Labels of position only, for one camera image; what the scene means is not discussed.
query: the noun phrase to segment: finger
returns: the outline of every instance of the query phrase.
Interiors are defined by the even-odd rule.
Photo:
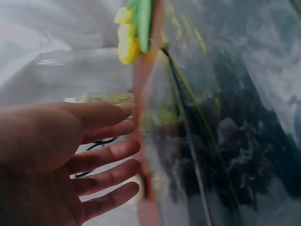
[[[94,130],[83,137],[82,144],[89,144],[97,140],[110,137],[119,137],[134,132],[135,125],[130,120],[125,120],[118,125],[109,126],[102,129]]]
[[[115,191],[108,193],[105,196],[91,199],[83,202],[85,211],[85,221],[102,215],[112,209],[121,206],[122,204],[133,198],[139,191],[139,186],[135,182],[127,183]]]
[[[139,150],[140,144],[138,141],[125,140],[111,146],[76,154],[67,162],[67,167],[70,175],[88,172],[103,165],[130,157]]]
[[[81,122],[84,131],[117,125],[132,114],[130,105],[117,106],[100,101],[78,104],[61,102],[52,106],[70,112]]]
[[[105,172],[89,177],[72,179],[72,182],[78,196],[89,195],[126,181],[137,175],[139,170],[139,161],[130,159]]]

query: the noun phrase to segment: fingernail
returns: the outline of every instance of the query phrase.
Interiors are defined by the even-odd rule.
[[[124,114],[131,115],[133,111],[133,107],[130,104],[118,104],[117,106],[121,107]]]

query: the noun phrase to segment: black wire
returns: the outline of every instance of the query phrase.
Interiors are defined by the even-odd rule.
[[[102,147],[104,147],[106,144],[112,143],[112,142],[115,141],[117,138],[118,138],[118,137],[114,137],[114,138],[112,138],[111,140],[106,140],[106,141],[102,141],[102,140],[95,141],[94,144],[93,144],[91,147],[89,147],[86,151],[90,151],[90,150],[92,150],[93,148],[96,148],[97,146],[100,146],[100,145],[101,145]],[[82,178],[82,177],[88,175],[88,174],[91,173],[91,172],[93,172],[93,170],[92,170],[92,171],[88,171],[88,172],[84,172],[84,173],[81,173],[81,174],[76,174],[76,175],[75,175],[75,178]]]

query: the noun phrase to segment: reflective surface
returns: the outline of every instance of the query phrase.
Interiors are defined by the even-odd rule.
[[[187,154],[193,170],[183,163],[179,174],[187,221],[164,225],[300,224],[296,12],[280,0],[166,3],[169,52],[180,71],[178,91],[189,124],[189,131],[181,124],[178,131],[189,132],[184,137],[193,142],[193,148],[186,143],[191,153],[180,152],[178,159]]]

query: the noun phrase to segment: hand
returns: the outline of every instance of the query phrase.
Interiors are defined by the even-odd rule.
[[[137,141],[127,140],[75,154],[80,144],[133,132],[134,124],[125,120],[131,112],[102,102],[0,108],[1,225],[80,226],[132,198],[136,183],[87,202],[79,196],[133,177],[140,169],[136,160],[70,179],[139,151]]]

